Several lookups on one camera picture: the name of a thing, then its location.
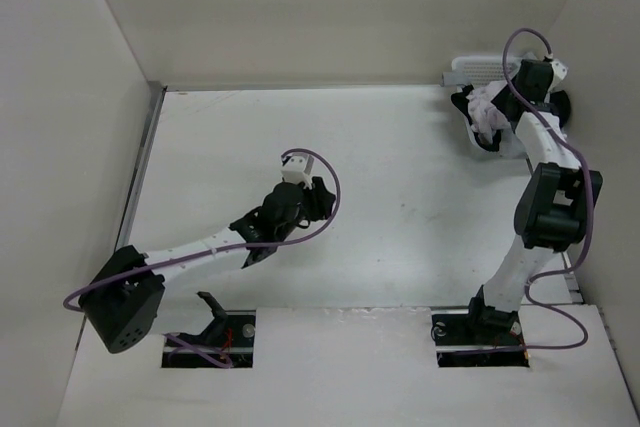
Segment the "white tank top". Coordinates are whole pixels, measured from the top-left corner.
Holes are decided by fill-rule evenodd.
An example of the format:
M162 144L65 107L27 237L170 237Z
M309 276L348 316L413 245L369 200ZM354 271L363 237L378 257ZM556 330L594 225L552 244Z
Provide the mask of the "white tank top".
M505 81L490 82L484 87L473 89L466 96L471 128L486 141L491 141L497 131L510 126L507 117L493 103L505 86Z

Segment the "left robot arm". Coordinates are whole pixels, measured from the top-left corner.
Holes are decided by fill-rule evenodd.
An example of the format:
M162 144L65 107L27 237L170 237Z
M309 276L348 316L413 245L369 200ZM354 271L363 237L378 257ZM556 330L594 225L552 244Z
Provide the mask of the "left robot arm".
M214 345L224 334L221 306L202 283L213 275L246 269L284 246L297 244L293 233L318 224L326 229L341 201L322 177L309 185L282 181L261 205L216 234L168 248L142 252L133 245L115 250L88 286L78 306L107 351L122 353L149 334L171 333L180 344ZM190 333L164 303L181 291L196 295L211 311L197 313Z

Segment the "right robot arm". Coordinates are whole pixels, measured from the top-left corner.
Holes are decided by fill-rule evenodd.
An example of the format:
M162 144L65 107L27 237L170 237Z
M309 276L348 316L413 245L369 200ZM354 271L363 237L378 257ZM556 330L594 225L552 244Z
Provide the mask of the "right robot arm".
M532 284L549 277L545 266L569 247L591 242L600 172L571 147L549 92L561 66L551 57L525 59L507 77L499 109L524 147L533 172L514 213L515 237L496 273L469 303L464 331L473 341L492 341L511 331Z

